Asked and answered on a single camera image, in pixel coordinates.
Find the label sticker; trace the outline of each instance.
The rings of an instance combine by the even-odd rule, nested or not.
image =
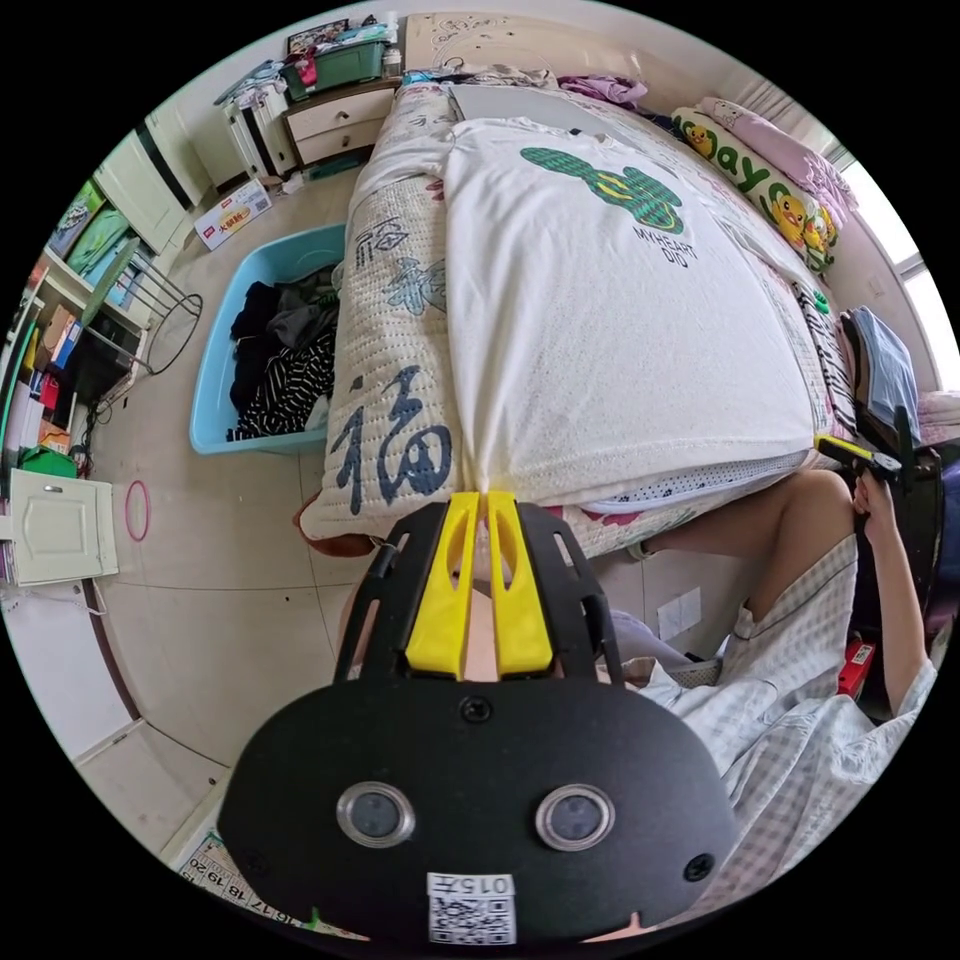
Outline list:
[[[517,942],[515,890],[509,874],[428,873],[430,941],[466,946]]]

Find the person's arm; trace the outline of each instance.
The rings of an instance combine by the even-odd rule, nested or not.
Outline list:
[[[880,594],[883,678],[896,716],[927,660],[923,617],[887,485],[864,473],[857,480],[854,506],[869,514],[865,533],[873,547]]]

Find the screw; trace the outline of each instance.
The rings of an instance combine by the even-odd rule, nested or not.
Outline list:
[[[467,723],[486,723],[493,716],[493,707],[483,697],[467,697],[460,704],[460,716]]]
[[[683,879],[689,883],[699,883],[710,876],[713,864],[714,859],[709,853],[701,853],[683,868]]]

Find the cabinet door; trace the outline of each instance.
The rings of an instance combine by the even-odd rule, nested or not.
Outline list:
[[[157,107],[147,117],[146,124],[153,142],[184,193],[194,206],[198,206],[213,182],[187,136],[173,100],[167,100]]]
[[[135,133],[97,167],[95,179],[130,226],[159,253],[173,236],[184,212]]]
[[[10,512],[18,584],[118,572],[109,483],[12,470]]]

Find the curtain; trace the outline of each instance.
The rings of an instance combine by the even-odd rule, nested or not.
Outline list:
[[[734,103],[769,120],[784,133],[799,140],[805,147],[823,153],[838,141],[836,137],[796,100],[776,84],[761,76],[747,81],[734,96]]]

